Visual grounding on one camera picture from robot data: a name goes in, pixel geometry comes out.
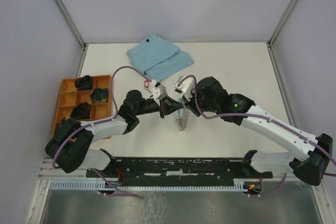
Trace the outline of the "metal key organizer blue handle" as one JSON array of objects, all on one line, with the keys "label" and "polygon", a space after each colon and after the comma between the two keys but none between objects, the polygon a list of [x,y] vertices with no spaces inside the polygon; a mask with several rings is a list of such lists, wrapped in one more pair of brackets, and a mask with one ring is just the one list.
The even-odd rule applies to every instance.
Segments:
[{"label": "metal key organizer blue handle", "polygon": [[184,101],[182,100],[182,98],[179,98],[178,101],[180,103],[182,103],[183,108],[177,110],[177,118],[176,118],[175,122],[178,125],[178,129],[180,131],[183,131],[187,127],[188,118],[189,118],[189,111],[188,111],[187,107],[184,105]]}]

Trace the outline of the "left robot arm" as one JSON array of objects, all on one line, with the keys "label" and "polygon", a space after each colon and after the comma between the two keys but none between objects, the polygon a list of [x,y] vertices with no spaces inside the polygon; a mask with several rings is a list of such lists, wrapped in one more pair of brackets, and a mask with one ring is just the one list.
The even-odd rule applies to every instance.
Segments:
[{"label": "left robot arm", "polygon": [[60,168],[65,173],[72,173],[79,168],[93,168],[103,176],[110,177],[116,171],[113,157],[106,150],[92,150],[90,145],[93,142],[130,133],[140,123],[139,115],[158,112],[164,118],[182,108],[182,103],[167,95],[156,101],[154,98],[143,98],[139,90],[131,90],[117,115],[84,122],[67,119],[56,130],[46,145],[45,152],[53,159],[53,167]]}]

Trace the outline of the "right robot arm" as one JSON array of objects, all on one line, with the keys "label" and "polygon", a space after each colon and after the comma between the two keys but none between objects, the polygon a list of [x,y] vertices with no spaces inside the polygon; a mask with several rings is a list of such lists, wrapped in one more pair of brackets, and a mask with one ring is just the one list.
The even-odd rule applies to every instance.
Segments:
[{"label": "right robot arm", "polygon": [[307,133],[272,116],[252,99],[229,94],[214,77],[196,81],[186,76],[175,85],[185,105],[196,115],[208,120],[220,118],[261,134],[285,149],[280,153],[249,151],[241,164],[246,177],[258,173],[290,173],[302,182],[320,185],[332,161],[333,139],[322,133]]}]

